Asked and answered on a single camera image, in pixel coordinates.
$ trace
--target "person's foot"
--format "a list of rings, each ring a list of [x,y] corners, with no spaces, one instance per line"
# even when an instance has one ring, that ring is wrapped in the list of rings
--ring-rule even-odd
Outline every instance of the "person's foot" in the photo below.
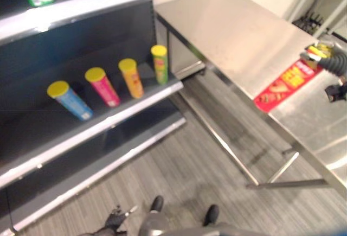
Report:
[[[161,195],[158,195],[151,206],[150,212],[161,212],[164,206],[164,198]]]
[[[215,224],[219,216],[219,207],[218,205],[211,205],[208,209],[205,220],[202,226],[208,226],[210,224]]]

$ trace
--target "red price sign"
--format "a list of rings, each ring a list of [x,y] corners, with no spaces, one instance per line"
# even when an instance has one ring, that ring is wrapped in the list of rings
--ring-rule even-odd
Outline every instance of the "red price sign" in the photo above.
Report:
[[[321,71],[321,68],[310,67],[300,59],[262,91],[253,102],[260,110],[268,113]]]

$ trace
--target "table top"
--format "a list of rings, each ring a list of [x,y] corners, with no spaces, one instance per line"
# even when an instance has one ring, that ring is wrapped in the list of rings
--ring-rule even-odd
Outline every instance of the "table top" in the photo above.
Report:
[[[155,7],[192,49],[254,99],[305,47],[311,35],[251,0],[174,0]],[[347,107],[329,103],[320,73],[269,116],[304,148],[303,155],[340,193],[347,192]]]

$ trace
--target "floor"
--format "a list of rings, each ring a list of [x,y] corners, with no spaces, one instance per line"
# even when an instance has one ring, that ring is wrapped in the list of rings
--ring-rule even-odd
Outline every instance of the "floor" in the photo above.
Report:
[[[210,71],[184,82],[186,91],[236,147],[260,181],[284,162],[283,142]],[[78,235],[99,229],[118,204],[139,209],[124,223],[129,235],[138,228],[153,198],[165,197],[163,212],[172,229],[199,226],[210,204],[220,205],[220,221],[269,235],[328,235],[347,228],[346,200],[333,189],[249,190],[246,178],[208,134],[179,95],[172,101],[187,123],[137,158],[25,229],[20,236]],[[280,178],[318,178],[300,157]]]

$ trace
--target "product label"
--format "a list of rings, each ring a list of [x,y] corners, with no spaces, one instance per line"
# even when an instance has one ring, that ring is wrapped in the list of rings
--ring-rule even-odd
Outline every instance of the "product label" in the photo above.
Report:
[[[107,77],[91,84],[108,106],[115,107],[120,103],[120,99]]]
[[[298,60],[262,91],[253,102],[262,111],[269,112],[321,71],[319,67],[311,68],[305,61]]]
[[[142,83],[140,81],[139,74],[133,74],[131,76],[131,78],[132,78],[132,81],[133,81],[133,87],[135,89],[137,97],[142,97],[142,95],[143,95],[143,87],[142,87]]]
[[[71,88],[56,100],[81,120],[90,119],[93,115],[93,111]]]
[[[154,58],[157,81],[160,84],[165,84],[168,81],[168,67],[163,58]]]

